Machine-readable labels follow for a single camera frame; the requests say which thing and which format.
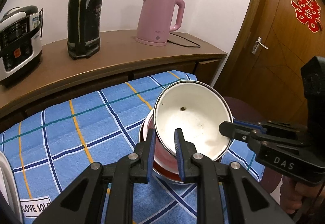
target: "hand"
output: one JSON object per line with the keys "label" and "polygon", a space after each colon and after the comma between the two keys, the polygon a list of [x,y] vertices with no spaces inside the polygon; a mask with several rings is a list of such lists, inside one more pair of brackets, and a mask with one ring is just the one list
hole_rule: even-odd
{"label": "hand", "polygon": [[[283,176],[282,185],[280,187],[280,206],[288,213],[292,214],[302,206],[303,197],[315,198],[321,188],[321,184],[316,187],[309,187],[302,183],[296,183],[292,179]],[[317,208],[325,197],[325,189],[321,192],[319,199],[315,203]]]}

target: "black thermos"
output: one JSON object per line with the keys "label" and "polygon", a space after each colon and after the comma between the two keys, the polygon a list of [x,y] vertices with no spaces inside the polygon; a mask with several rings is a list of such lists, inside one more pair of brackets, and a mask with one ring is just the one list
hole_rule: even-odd
{"label": "black thermos", "polygon": [[72,59],[89,58],[100,49],[102,0],[69,0],[68,53]]}

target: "wooden door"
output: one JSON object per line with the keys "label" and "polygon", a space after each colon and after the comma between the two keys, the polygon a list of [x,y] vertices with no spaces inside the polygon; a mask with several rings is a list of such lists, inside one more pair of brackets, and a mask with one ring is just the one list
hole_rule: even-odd
{"label": "wooden door", "polygon": [[[306,124],[307,102],[300,68],[314,55],[325,56],[325,33],[314,33],[315,28],[311,31],[308,24],[300,22],[291,1],[298,4],[297,0],[265,1],[256,31],[251,33],[221,93],[250,104],[266,119]],[[322,21],[325,6],[316,1]],[[258,36],[269,49],[260,47],[253,55]]]}

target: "black cable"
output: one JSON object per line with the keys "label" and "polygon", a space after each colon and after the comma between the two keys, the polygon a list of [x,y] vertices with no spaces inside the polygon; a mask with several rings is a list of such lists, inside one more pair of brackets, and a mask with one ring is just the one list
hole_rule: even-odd
{"label": "black cable", "polygon": [[322,186],[321,186],[320,190],[319,190],[319,191],[318,191],[318,193],[317,193],[317,196],[315,197],[315,199],[314,199],[313,203],[311,204],[310,208],[308,209],[308,211],[307,211],[307,213],[306,213],[307,215],[309,215],[309,214],[310,214],[310,211],[311,211],[311,210],[312,210],[312,208],[314,207],[314,205],[315,205],[315,203],[316,203],[317,199],[319,198],[319,196],[320,196],[321,192],[323,191],[323,189],[324,189],[324,186],[325,186],[325,181],[323,182],[323,184],[322,184]]}
{"label": "black cable", "polygon": [[169,42],[169,43],[176,44],[176,45],[183,46],[183,47],[189,47],[189,48],[201,48],[201,45],[199,45],[199,44],[197,44],[197,43],[195,43],[195,42],[193,42],[193,41],[191,41],[191,40],[189,40],[189,39],[187,39],[187,38],[185,38],[185,37],[183,37],[183,36],[180,36],[180,35],[178,35],[178,34],[174,34],[174,33],[170,33],[170,34],[172,34],[172,35],[176,35],[176,36],[178,36],[178,37],[181,37],[181,38],[185,39],[186,41],[189,41],[189,42],[191,42],[191,43],[193,43],[193,44],[196,44],[197,46],[183,45],[183,44],[178,44],[178,43],[175,43],[175,42],[173,42],[173,41],[167,40],[167,42]]}
{"label": "black cable", "polygon": [[308,224],[324,224],[324,223],[325,223],[325,199],[323,200],[318,210],[314,213],[311,220],[309,220]]}

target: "wooden cabinet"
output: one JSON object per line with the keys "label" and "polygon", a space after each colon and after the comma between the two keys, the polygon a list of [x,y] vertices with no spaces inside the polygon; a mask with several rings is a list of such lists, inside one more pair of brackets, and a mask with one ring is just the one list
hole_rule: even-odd
{"label": "wooden cabinet", "polygon": [[195,62],[183,62],[183,63],[177,63],[177,64],[167,64],[167,65],[162,65],[158,67],[149,67],[149,68],[144,68],[141,70],[137,70],[133,72],[133,79],[139,79],[143,78],[145,76],[149,75],[155,75],[158,73],[163,73],[166,71],[171,71],[171,70],[178,70],[182,71],[185,73],[190,73],[192,74],[195,68]]}
{"label": "wooden cabinet", "polygon": [[218,70],[220,62],[220,59],[198,62],[194,72],[197,80],[210,85],[216,71]]}
{"label": "wooden cabinet", "polygon": [[23,121],[26,119],[26,114],[22,111],[14,111],[9,115],[0,119],[0,132],[9,129],[10,127],[14,126],[16,123]]}
{"label": "wooden cabinet", "polygon": [[50,106],[60,104],[62,102],[78,98],[80,96],[86,95],[88,93],[115,86],[123,82],[128,81],[128,76],[126,74],[120,74],[120,75],[114,75],[109,76],[106,78],[102,78],[99,80],[94,80],[91,82],[87,82],[72,88],[65,89],[63,91],[51,94],[47,97],[41,98],[37,101],[34,101],[33,103],[27,105],[24,107],[24,111],[27,114],[28,117],[34,115],[35,113],[38,113],[42,111],[43,109],[46,109]]}
{"label": "wooden cabinet", "polygon": [[67,40],[45,45],[41,63],[26,78],[9,88],[0,86],[0,132],[49,106],[148,75],[178,70],[210,81],[218,60],[227,54],[192,35],[178,34],[201,47],[144,45],[135,41],[135,30],[100,33],[100,52],[89,59],[72,60]]}

